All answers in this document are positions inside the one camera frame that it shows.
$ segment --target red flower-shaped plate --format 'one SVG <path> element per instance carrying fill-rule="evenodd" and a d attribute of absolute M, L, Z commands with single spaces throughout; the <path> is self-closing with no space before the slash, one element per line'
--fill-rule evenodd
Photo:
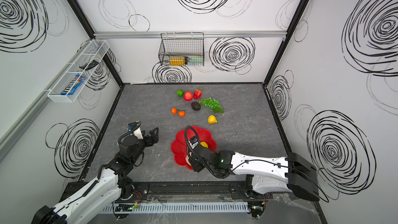
<path fill-rule="evenodd" d="M 212 151 L 215 151 L 217 149 L 217 144 L 214 141 L 214 139 L 212 139 L 209 130 L 201 129 L 197 126 L 192 126 L 192 127 L 198 133 L 200 142 L 207 143 L 207 146 Z M 188 129 L 187 131 L 188 140 L 190 140 L 191 137 L 193 136 L 195 136 L 195 133 L 191 129 Z M 176 140 L 172 142 L 170 148 L 174 153 L 174 161 L 176 162 L 176 164 L 180 166 L 186 166 L 188 169 L 193 170 L 192 167 L 185 160 L 185 157 L 187 156 L 187 143 L 185 142 L 184 138 L 184 130 L 177 132 Z"/>

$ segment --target white wire basket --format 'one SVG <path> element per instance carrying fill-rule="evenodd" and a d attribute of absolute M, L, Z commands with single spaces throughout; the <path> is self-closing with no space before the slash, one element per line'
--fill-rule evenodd
<path fill-rule="evenodd" d="M 98 64 L 102 61 L 108 49 L 109 45 L 106 40 L 91 40 L 83 52 L 71 63 L 54 87 L 50 89 L 47 96 L 53 102 L 73 103 L 96 70 Z M 89 69 L 92 62 L 97 62 L 98 64 Z M 81 84 L 74 92 L 71 92 L 69 89 L 75 87 L 79 80 L 82 81 Z"/>

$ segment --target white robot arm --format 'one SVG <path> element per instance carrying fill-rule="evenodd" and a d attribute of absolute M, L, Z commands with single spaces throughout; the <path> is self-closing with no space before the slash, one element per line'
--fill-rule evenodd
<path fill-rule="evenodd" d="M 151 130 L 150 136 L 136 135 L 139 122 L 129 124 L 128 134 L 123 142 L 119 138 L 119 148 L 115 158 L 107 165 L 100 167 L 96 178 L 82 187 L 72 196 L 56 204 L 53 208 L 47 206 L 37 211 L 32 224 L 86 224 L 104 207 L 119 198 L 129 199 L 133 194 L 132 180 L 127 174 L 132 170 L 136 160 L 145 147 L 158 141 L 158 128 Z M 316 169 L 312 164 L 295 153 L 288 157 L 253 157 L 232 151 L 214 152 L 198 145 L 199 136 L 192 137 L 187 142 L 189 162 L 195 172 L 207 168 L 218 178 L 229 175 L 251 175 L 249 191 L 258 194 L 267 192 L 293 192 L 297 197 L 318 201 Z"/>

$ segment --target yellow lemon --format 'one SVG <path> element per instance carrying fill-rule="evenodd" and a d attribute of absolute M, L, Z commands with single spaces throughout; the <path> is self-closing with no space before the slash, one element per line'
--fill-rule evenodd
<path fill-rule="evenodd" d="M 214 115 L 210 115 L 209 118 L 207 118 L 207 122 L 209 122 L 209 124 L 218 123 Z"/>
<path fill-rule="evenodd" d="M 203 146 L 203 147 L 206 147 L 206 148 L 209 147 L 206 142 L 200 142 L 200 145 Z"/>

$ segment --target black wire basket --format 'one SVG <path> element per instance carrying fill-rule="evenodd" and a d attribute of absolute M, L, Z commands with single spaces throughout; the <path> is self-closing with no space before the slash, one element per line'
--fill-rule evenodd
<path fill-rule="evenodd" d="M 162 33 L 159 61 L 162 66 L 204 66 L 205 48 L 202 32 Z"/>

